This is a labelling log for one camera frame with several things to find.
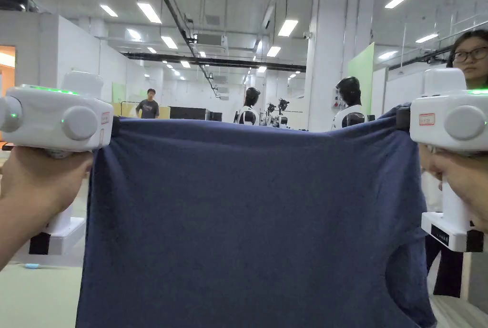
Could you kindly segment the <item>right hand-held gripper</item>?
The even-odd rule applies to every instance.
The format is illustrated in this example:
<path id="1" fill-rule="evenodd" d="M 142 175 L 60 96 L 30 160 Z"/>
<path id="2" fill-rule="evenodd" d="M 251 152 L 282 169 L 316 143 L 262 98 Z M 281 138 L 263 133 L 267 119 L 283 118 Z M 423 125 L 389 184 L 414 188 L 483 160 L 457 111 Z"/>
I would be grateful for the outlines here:
<path id="1" fill-rule="evenodd" d="M 460 69 L 429 69 L 423 73 L 423 93 L 409 107 L 396 111 L 396 126 L 431 150 L 472 156 L 488 149 L 488 94 L 469 90 Z M 442 179 L 441 212 L 425 212 L 422 229 L 456 252 L 486 252 L 487 235 L 477 230 L 466 204 Z"/>

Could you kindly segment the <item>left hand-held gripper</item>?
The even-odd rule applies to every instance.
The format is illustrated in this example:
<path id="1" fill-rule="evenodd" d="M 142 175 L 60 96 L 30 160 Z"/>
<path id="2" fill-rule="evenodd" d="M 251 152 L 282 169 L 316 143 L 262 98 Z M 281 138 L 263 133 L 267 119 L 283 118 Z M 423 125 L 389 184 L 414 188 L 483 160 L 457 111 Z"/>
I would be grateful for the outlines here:
<path id="1" fill-rule="evenodd" d="M 69 72 L 61 88 L 34 84 L 9 88 L 0 100 L 2 139 L 13 148 L 41 149 L 55 159 L 107 146 L 114 108 L 101 99 L 102 85 L 101 77 L 94 73 Z M 15 223 L 0 211 L 0 253 L 14 255 L 26 250 L 38 254 L 38 248 L 44 246 L 48 255 L 62 254 L 84 222 L 72 217 L 73 203 L 35 232 L 14 229 Z"/>

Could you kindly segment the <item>person's left hand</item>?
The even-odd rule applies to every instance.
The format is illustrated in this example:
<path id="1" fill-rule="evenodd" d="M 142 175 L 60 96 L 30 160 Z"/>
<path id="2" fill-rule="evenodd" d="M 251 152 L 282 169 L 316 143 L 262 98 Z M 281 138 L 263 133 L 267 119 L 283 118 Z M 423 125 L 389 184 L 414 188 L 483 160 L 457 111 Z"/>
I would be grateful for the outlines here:
<path id="1" fill-rule="evenodd" d="M 14 147 L 2 168 L 2 213 L 16 230 L 42 230 L 73 203 L 92 161 L 90 152 L 55 159 L 41 149 Z"/>

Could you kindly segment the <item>person's right hand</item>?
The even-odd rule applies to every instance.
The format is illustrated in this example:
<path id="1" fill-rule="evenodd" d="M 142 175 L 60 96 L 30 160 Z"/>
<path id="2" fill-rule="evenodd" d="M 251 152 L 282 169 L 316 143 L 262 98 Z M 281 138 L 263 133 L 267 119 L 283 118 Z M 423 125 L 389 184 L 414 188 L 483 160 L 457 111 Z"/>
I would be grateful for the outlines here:
<path id="1" fill-rule="evenodd" d="M 422 169 L 439 181 L 445 178 L 472 213 L 475 227 L 487 233 L 488 155 L 467 157 L 445 150 L 431 152 L 425 144 L 418 147 Z"/>

